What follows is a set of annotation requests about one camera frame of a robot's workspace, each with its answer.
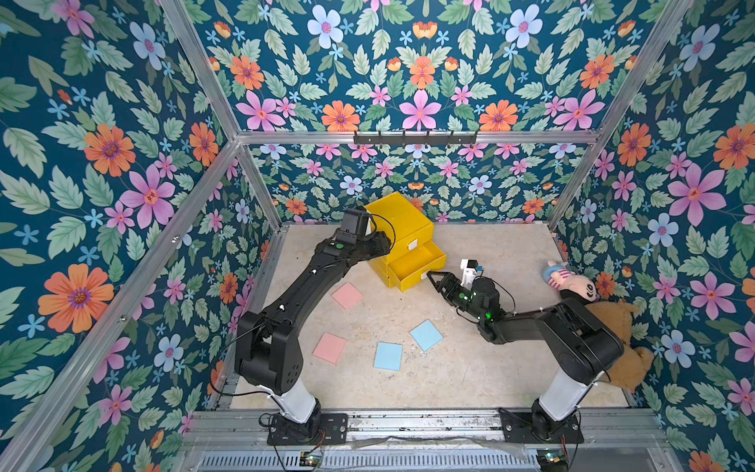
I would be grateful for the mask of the yellow drawer cabinet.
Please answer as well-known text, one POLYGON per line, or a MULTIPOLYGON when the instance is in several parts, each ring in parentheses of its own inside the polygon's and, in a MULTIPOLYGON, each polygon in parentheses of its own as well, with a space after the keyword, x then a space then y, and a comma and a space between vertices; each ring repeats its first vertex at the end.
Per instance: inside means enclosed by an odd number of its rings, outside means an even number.
POLYGON ((366 210, 392 247, 386 256, 368 261, 388 288, 406 292, 428 271, 444 268, 446 254, 434 242, 434 224, 399 192, 368 204, 366 210))

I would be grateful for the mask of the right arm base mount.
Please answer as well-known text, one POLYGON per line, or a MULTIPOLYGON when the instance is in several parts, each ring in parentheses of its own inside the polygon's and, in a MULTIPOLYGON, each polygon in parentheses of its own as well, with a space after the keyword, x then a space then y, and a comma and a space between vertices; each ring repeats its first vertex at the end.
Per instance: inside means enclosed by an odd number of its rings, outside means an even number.
POLYGON ((515 444, 583 444, 581 416, 578 409, 565 419, 554 420, 536 400, 530 411, 497 409, 503 436, 515 444))

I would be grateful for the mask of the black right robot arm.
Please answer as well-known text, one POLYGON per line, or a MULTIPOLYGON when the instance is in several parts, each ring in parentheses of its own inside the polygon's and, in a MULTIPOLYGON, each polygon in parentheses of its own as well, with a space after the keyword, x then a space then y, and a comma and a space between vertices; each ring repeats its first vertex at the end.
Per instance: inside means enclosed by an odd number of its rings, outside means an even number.
POLYGON ((550 348, 558 371, 532 406, 534 424, 551 426, 568 419, 592 385, 623 356, 623 342, 588 310, 582 296, 566 293, 556 305, 517 313, 501 307, 503 287, 489 277, 477 277, 470 286, 450 271, 429 271, 427 277, 485 341, 503 345, 542 340, 550 348))

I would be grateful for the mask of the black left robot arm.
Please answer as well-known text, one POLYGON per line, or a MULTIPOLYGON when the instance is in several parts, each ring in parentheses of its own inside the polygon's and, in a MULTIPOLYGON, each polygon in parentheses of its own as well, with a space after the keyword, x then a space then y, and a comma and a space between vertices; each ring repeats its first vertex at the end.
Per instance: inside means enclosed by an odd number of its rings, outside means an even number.
POLYGON ((302 273, 271 304, 238 320, 234 372, 269 395, 282 418, 297 426, 318 424, 320 403, 301 380, 305 366, 300 332, 320 301, 352 267, 387 256, 396 231, 377 226, 365 208, 348 210, 332 236, 320 241, 302 273))

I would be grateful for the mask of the blue sticky note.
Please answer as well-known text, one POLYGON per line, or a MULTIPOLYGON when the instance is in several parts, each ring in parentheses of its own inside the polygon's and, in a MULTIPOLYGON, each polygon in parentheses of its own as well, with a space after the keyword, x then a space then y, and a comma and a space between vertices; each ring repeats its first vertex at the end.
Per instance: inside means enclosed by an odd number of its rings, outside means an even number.
POLYGON ((380 370, 398 372, 401 368, 402 354, 403 346, 401 344, 379 342, 374 367, 380 370))
POLYGON ((430 320, 426 320, 410 330, 410 335, 423 352, 428 352, 444 340, 444 336, 430 320))

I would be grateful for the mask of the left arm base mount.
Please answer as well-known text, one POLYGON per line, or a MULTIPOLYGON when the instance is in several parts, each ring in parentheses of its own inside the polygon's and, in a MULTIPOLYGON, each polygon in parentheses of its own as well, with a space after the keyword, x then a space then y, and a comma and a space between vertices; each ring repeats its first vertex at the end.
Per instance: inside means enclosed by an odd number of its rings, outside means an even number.
POLYGON ((295 423, 281 414, 273 414, 265 423, 269 446, 331 446, 345 444, 349 416, 345 413, 316 412, 304 424, 295 423))

